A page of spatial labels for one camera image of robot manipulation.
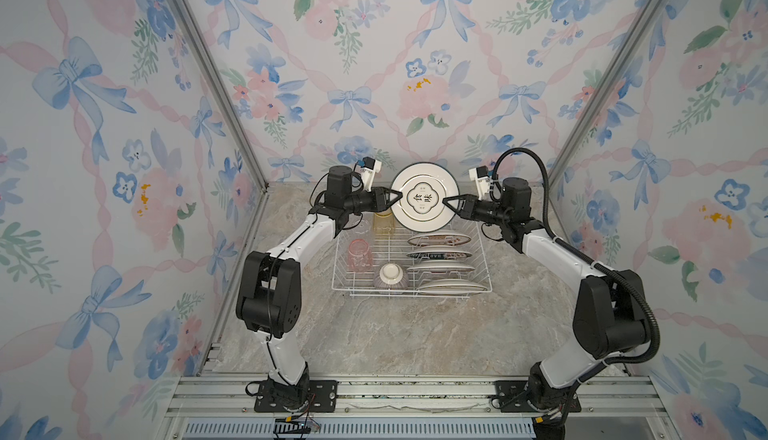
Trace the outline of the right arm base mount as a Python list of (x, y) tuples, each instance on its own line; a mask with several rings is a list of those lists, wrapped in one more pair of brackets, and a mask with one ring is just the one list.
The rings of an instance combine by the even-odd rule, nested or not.
[(526, 380), (497, 380), (493, 385), (492, 405), (503, 413), (530, 413), (548, 421), (566, 412), (582, 411), (576, 390), (550, 386), (539, 363), (530, 369)]

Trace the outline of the white plate green rim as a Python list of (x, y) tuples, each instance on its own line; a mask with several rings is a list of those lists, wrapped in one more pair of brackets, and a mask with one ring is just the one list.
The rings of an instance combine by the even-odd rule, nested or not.
[(443, 200), (459, 194), (458, 183), (438, 164), (420, 162), (404, 168), (395, 176), (391, 189), (402, 194), (391, 207), (395, 220), (413, 232), (441, 230), (455, 216)]

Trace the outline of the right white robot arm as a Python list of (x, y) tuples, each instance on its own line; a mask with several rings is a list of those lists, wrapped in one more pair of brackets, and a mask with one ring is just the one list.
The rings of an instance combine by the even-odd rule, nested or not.
[(558, 237), (531, 213), (531, 188), (520, 178), (502, 183), (496, 200), (464, 194), (443, 205), (463, 220), (500, 229), (502, 241), (537, 261), (576, 293), (569, 340), (530, 371), (530, 395), (563, 396), (613, 364), (642, 364), (661, 346), (658, 321), (632, 270), (617, 271)]

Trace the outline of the green banded rim plate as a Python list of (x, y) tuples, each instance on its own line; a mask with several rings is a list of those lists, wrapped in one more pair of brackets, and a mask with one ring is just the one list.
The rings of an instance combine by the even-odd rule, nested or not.
[(473, 254), (467, 250), (448, 247), (448, 246), (430, 246), (423, 247), (411, 251), (407, 256), (414, 260), (419, 261), (446, 261), (446, 260), (466, 260), (471, 258)]

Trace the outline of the orange sunburst pattern plate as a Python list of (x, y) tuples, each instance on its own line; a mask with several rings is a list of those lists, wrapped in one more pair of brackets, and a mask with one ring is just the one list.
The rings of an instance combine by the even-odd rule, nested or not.
[(472, 238), (464, 233), (448, 230), (436, 231), (430, 233), (419, 233), (407, 240), (407, 243), (414, 247), (430, 246), (462, 246), (470, 243)]

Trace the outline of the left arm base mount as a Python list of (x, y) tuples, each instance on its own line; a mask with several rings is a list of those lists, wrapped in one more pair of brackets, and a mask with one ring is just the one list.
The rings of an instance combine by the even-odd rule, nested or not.
[(257, 413), (333, 413), (339, 382), (311, 380), (303, 374), (296, 385), (284, 385), (269, 378), (249, 382), (245, 393), (254, 399)]

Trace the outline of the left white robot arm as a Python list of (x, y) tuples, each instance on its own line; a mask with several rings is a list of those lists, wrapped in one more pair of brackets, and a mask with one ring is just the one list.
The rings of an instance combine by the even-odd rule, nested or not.
[(370, 157), (353, 168), (332, 167), (325, 176), (325, 191), (301, 226), (272, 249), (246, 257), (235, 314), (266, 351), (268, 378), (278, 389), (308, 389), (308, 363), (292, 333), (302, 310), (302, 265), (348, 230), (352, 217), (382, 213), (402, 197), (373, 185), (380, 170), (380, 163)]

